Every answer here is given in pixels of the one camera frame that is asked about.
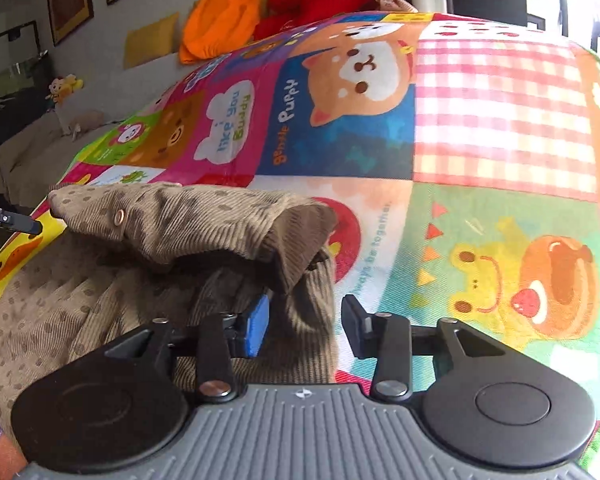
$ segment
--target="red apple print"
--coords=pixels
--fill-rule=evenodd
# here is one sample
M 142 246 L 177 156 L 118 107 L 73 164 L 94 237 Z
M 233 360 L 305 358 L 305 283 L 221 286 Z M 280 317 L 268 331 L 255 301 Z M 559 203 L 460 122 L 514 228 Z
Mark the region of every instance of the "red apple print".
M 360 223 L 355 213 L 348 206 L 337 200 L 315 196 L 317 201 L 333 209 L 338 218 L 335 231 L 328 241 L 329 250 L 336 261 L 336 283 L 344 278 L 356 263 L 360 254 L 362 234 Z

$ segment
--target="colorful play mat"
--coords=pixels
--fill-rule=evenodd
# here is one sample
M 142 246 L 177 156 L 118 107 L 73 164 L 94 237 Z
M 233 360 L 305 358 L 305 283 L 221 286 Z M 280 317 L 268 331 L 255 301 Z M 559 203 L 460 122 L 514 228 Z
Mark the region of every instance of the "colorful play mat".
M 331 206 L 335 300 L 453 316 L 579 382 L 600 420 L 600 60 L 560 36 L 363 12 L 195 69 L 63 182 L 285 189 Z M 0 295 L 64 229 L 0 252 Z M 342 327 L 339 381 L 368 385 Z M 417 389 L 434 379 L 414 364 Z M 600 431 L 583 458 L 591 462 Z

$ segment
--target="blue gripper pad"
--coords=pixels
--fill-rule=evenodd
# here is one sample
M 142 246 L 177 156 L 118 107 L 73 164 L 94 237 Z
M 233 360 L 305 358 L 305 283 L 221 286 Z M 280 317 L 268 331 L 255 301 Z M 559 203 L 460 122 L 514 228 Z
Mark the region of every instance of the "blue gripper pad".
M 247 330 L 244 338 L 247 357 L 254 358 L 258 355 L 268 326 L 269 297 L 263 294 L 247 320 Z

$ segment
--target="metal screw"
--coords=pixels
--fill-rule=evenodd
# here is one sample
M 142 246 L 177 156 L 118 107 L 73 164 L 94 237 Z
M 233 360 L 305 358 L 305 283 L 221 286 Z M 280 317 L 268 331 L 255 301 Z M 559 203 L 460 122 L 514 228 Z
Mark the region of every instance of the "metal screw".
M 231 393 L 231 386 L 224 381 L 207 381 L 200 384 L 199 390 L 205 397 L 225 397 Z
M 409 391 L 407 385 L 400 381 L 380 381 L 376 384 L 376 392 L 383 397 L 401 397 Z

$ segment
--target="pink checkered pattern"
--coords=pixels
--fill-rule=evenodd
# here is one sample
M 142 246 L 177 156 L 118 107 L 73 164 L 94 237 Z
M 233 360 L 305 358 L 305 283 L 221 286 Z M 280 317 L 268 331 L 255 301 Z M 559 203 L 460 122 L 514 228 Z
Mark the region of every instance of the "pink checkered pattern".
M 595 159 L 567 47 L 420 41 L 414 180 L 593 202 Z

